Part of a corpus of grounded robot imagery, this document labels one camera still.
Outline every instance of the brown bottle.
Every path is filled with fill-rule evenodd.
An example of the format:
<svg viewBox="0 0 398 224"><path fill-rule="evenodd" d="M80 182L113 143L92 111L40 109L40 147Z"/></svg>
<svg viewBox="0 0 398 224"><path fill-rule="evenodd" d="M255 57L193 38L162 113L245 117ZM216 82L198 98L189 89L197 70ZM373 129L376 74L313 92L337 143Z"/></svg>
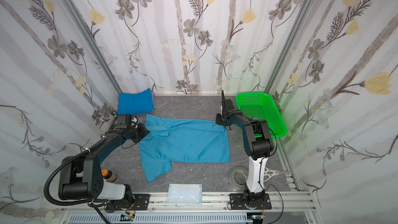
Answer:
<svg viewBox="0 0 398 224"><path fill-rule="evenodd" d="M102 170L102 177L105 179L105 181L110 183L116 180L116 174L107 169Z"/></svg>

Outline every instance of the wallpapered wall panel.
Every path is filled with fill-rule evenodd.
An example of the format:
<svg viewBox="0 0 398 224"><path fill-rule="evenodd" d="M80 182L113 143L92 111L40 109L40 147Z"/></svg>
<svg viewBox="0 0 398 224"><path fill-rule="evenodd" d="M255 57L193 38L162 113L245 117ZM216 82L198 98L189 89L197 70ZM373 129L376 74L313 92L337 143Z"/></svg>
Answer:
<svg viewBox="0 0 398 224"><path fill-rule="evenodd" d="M396 0L316 0L273 87L324 223L396 223Z"/></svg>
<svg viewBox="0 0 398 224"><path fill-rule="evenodd" d="M122 90L262 91L303 0L73 0Z"/></svg>
<svg viewBox="0 0 398 224"><path fill-rule="evenodd" d="M0 222L53 223L45 180L100 139L117 94L60 0L0 5Z"/></svg>

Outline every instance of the face mask package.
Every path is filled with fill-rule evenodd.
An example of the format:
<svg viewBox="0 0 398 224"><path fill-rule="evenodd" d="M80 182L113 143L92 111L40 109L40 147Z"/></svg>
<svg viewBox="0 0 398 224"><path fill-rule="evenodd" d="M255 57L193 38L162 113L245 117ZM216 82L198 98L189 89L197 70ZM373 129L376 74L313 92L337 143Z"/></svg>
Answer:
<svg viewBox="0 0 398 224"><path fill-rule="evenodd" d="M170 184L167 205L198 206L202 205L201 184Z"/></svg>

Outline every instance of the robotic arm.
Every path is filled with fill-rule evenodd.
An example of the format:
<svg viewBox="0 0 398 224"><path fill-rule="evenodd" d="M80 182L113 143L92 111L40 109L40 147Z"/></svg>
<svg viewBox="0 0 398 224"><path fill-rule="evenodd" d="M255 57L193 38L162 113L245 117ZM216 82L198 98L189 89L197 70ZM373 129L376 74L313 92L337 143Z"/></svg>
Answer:
<svg viewBox="0 0 398 224"><path fill-rule="evenodd" d="M135 202L129 185L106 182L101 174L101 162L117 147L132 139L140 142L149 131L141 123L132 122L129 114L116 115L110 129L101 135L101 140L82 153L66 157L47 179L44 196L55 205L69 206L88 202L103 202L107 211L128 208ZM61 200L77 200L62 202L54 199L49 193L49 186L57 173L61 173L58 197Z"/></svg>
<svg viewBox="0 0 398 224"><path fill-rule="evenodd" d="M264 200L264 168L270 153L274 149L270 128L266 120L250 118L241 110L235 109L230 99L221 92L221 114L217 114L216 123L228 127L236 124L243 132L243 147L249 156L249 174L244 197L248 207L256 207Z"/></svg>

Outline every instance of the floral wallpaper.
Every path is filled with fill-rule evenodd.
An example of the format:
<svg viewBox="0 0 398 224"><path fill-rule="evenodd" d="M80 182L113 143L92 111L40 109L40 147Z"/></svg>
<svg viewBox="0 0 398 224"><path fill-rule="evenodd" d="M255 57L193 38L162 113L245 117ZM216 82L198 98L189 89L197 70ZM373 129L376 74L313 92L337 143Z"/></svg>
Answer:
<svg viewBox="0 0 398 224"><path fill-rule="evenodd" d="M61 0L0 5L0 219L53 223L59 208L45 200L45 180L100 139L117 93Z"/></svg>
<svg viewBox="0 0 398 224"><path fill-rule="evenodd" d="M73 0L122 90L263 91L304 0Z"/></svg>
<svg viewBox="0 0 398 224"><path fill-rule="evenodd" d="M272 89L326 224L396 223L397 27L396 0L316 0Z"/></svg>

